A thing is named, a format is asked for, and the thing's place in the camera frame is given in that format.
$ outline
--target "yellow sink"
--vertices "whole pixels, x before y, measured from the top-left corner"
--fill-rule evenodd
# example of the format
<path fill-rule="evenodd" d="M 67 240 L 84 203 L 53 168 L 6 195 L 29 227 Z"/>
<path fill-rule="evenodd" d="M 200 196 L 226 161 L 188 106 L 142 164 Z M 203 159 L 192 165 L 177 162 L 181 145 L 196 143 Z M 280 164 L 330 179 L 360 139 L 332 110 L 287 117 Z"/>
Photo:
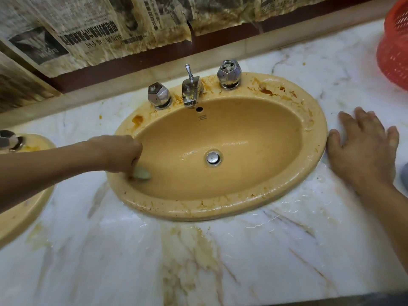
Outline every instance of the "yellow sink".
<path fill-rule="evenodd" d="M 55 145 L 44 136 L 37 134 L 17 135 L 24 136 L 26 139 L 26 143 L 18 151 L 19 153 L 55 148 Z M 40 215 L 53 189 L 54 187 L 50 187 L 43 190 L 27 201 L 0 214 L 0 248 L 13 241 L 33 223 Z"/>
<path fill-rule="evenodd" d="M 152 174 L 143 181 L 108 173 L 126 204 L 173 220 L 221 217 L 271 202 L 317 165 L 326 119 L 303 89 L 256 73 L 243 73 L 232 91 L 215 75 L 202 82 L 196 109 L 184 107 L 177 86 L 170 108 L 146 101 L 116 131 L 143 143 L 138 165 Z"/>

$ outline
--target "person's left hand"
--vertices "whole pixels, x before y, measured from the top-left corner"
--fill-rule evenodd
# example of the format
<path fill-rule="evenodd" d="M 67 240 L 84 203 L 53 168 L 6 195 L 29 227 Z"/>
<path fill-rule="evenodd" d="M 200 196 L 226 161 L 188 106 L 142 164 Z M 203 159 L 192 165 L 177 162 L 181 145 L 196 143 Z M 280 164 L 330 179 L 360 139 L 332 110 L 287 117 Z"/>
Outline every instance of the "person's left hand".
<path fill-rule="evenodd" d="M 96 154 L 98 170 L 133 173 L 142 154 L 142 144 L 130 135 L 102 135 L 84 142 Z"/>

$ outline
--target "drain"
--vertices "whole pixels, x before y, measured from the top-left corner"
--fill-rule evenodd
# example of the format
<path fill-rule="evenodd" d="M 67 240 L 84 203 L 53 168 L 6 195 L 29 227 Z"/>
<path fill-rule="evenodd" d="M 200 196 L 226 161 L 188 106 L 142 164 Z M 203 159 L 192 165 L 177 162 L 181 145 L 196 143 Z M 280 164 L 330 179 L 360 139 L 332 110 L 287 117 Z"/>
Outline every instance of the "drain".
<path fill-rule="evenodd" d="M 207 153 L 205 159 L 209 166 L 217 166 L 222 161 L 220 152 L 216 150 L 212 150 L 209 153 Z"/>

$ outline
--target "sink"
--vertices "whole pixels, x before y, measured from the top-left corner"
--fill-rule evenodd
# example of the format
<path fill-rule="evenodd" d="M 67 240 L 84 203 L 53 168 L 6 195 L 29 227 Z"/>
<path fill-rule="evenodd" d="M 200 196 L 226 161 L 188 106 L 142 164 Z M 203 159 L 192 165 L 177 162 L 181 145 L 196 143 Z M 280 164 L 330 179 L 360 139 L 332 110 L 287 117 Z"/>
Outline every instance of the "sink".
<path fill-rule="evenodd" d="M 26 153 L 55 148 L 55 145 L 38 134 L 17 134 L 25 138 L 25 145 L 18 151 Z M 23 233 L 39 216 L 54 187 L 37 193 L 28 200 L 0 214 L 0 248 Z"/>
<path fill-rule="evenodd" d="M 318 103 L 297 85 L 276 76 L 243 73 L 231 91 L 217 77 L 202 78 L 195 109 L 173 104 L 158 111 L 146 101 L 120 125 L 143 144 L 140 166 L 150 180 L 107 173 L 126 204 L 153 216 L 205 220 L 273 201 L 317 165 L 327 125 Z"/>

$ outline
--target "faucet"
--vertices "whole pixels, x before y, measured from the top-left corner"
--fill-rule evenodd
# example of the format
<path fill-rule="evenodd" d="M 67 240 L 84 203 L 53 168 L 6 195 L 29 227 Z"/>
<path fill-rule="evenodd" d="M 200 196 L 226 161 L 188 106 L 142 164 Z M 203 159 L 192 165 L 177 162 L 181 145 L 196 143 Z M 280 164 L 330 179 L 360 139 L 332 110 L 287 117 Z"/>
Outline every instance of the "faucet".
<path fill-rule="evenodd" d="M 241 74 L 241 67 L 236 60 L 225 60 L 217 72 L 217 77 L 222 88 L 232 90 L 241 83 Z"/>
<path fill-rule="evenodd" d="M 161 83 L 154 83 L 149 86 L 147 99 L 156 109 L 168 108 L 172 102 L 169 90 Z"/>
<path fill-rule="evenodd" d="M 0 130 L 0 151 L 16 152 L 25 144 L 24 136 L 17 136 L 9 130 Z"/>
<path fill-rule="evenodd" d="M 194 77 L 191 74 L 190 65 L 186 64 L 188 78 L 181 84 L 183 94 L 183 104 L 187 108 L 193 108 L 198 103 L 198 98 L 202 94 L 203 85 L 200 76 Z"/>

